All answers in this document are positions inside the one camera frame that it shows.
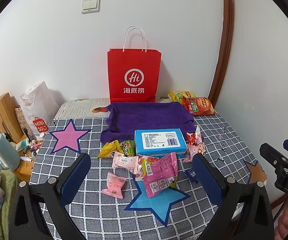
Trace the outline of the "person's right hand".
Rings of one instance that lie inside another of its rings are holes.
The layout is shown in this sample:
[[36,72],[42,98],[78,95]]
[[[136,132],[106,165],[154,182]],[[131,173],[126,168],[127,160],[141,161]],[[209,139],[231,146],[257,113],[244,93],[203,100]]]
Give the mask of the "person's right hand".
[[282,240],[288,235],[288,202],[282,214],[278,218],[278,225],[275,227],[274,239]]

